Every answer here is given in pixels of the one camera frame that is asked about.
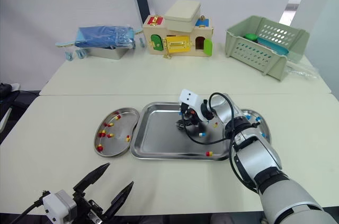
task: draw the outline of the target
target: table surface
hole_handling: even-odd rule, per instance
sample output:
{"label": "table surface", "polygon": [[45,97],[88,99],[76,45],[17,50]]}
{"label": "table surface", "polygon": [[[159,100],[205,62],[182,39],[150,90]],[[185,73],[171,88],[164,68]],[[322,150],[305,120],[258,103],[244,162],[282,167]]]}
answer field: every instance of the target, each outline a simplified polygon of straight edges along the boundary
{"label": "table surface", "polygon": [[[306,57],[303,64],[310,65]],[[226,58],[217,44],[211,57],[150,55],[141,47],[120,60],[99,57],[65,61],[40,95],[171,95],[189,87],[197,94],[330,93],[320,79],[288,75],[283,81],[262,76],[234,58]]]}
{"label": "table surface", "polygon": [[[240,108],[267,121],[272,145],[286,174],[323,207],[339,205],[339,103],[331,94],[230,95]],[[177,95],[40,96],[0,146],[0,212],[19,213],[42,190],[72,187],[89,171],[110,162],[86,190],[106,209],[132,180],[135,185],[118,215],[262,210],[259,197],[232,173],[228,160],[143,160],[130,152],[104,158],[94,152],[97,127],[120,107],[139,112],[154,101]],[[43,208],[32,213],[43,214]]]}

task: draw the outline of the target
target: green door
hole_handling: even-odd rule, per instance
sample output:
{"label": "green door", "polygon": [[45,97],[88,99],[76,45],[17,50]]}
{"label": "green door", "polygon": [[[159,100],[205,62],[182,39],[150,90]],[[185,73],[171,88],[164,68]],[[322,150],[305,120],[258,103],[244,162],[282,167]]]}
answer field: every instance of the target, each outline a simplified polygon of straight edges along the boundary
{"label": "green door", "polygon": [[203,41],[203,52],[208,55],[211,56],[212,55],[212,49],[213,49],[213,43],[211,40],[209,39],[205,39]]}
{"label": "green door", "polygon": [[150,36],[150,40],[152,42],[152,46],[154,50],[158,50],[158,51],[163,51],[164,47],[163,47],[163,42],[161,41],[161,38],[159,35],[156,34],[152,34]]}

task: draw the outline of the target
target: metal container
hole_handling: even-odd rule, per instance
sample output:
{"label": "metal container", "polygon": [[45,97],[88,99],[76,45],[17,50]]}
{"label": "metal container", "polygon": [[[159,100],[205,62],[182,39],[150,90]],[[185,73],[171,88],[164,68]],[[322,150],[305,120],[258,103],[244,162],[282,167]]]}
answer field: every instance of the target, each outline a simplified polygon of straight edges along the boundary
{"label": "metal container", "polygon": [[[142,159],[206,159],[224,160],[228,158],[229,140],[214,145],[199,145],[191,141],[183,130],[176,126],[176,121],[181,119],[180,105],[176,102],[154,102],[144,107],[136,133],[130,147],[131,153]],[[250,115],[250,122],[260,115],[252,110],[243,110],[245,115]],[[261,117],[259,129],[265,133],[270,142],[270,131],[265,120]],[[199,138],[197,127],[190,126],[188,130],[196,140],[204,142],[215,141],[224,136],[225,124],[217,118],[208,123],[203,123],[206,137]],[[212,151],[213,156],[206,156]]]}
{"label": "metal container", "polygon": [[[138,120],[138,111],[130,107],[110,113],[101,122],[95,133],[95,152],[103,157],[113,157],[125,153],[130,146],[133,129]],[[103,147],[101,151],[98,150],[99,144]]]}
{"label": "metal container", "polygon": [[128,48],[86,48],[86,51],[90,56],[97,56],[113,60],[119,60],[128,50]]}

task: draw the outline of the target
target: yellow door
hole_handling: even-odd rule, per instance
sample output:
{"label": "yellow door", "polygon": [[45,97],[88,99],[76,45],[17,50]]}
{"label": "yellow door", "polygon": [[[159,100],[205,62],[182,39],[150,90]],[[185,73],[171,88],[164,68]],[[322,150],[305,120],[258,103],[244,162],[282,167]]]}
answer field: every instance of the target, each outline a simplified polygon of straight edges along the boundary
{"label": "yellow door", "polygon": [[180,53],[190,51],[189,36],[169,36],[166,37],[168,53]]}

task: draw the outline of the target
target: green plastic basket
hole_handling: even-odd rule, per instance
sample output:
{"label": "green plastic basket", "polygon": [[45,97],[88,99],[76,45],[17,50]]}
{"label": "green plastic basket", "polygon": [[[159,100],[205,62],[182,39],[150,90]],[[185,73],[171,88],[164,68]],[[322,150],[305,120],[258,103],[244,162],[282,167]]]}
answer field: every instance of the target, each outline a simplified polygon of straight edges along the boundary
{"label": "green plastic basket", "polygon": [[[243,38],[248,33],[271,41],[289,50],[287,56],[256,42]],[[282,80],[287,60],[299,62],[306,48],[309,33],[284,24],[268,20],[265,17],[250,16],[244,21],[232,26],[226,33],[225,52],[227,57],[234,57],[266,74]]]}

